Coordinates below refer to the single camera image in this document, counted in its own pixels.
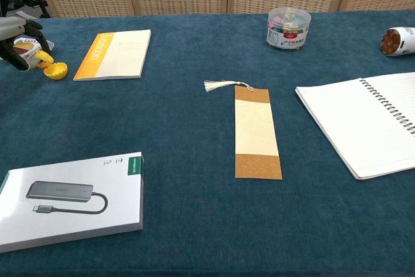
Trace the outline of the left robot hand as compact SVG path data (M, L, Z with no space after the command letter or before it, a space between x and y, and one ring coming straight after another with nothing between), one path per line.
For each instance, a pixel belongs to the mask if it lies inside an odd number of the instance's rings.
M20 71L30 69L30 65L13 49L14 40L17 36L26 34L35 38L46 53L50 53L51 50L41 32L42 29L43 27L34 20L24 20L19 17L1 17L1 58L9 61Z

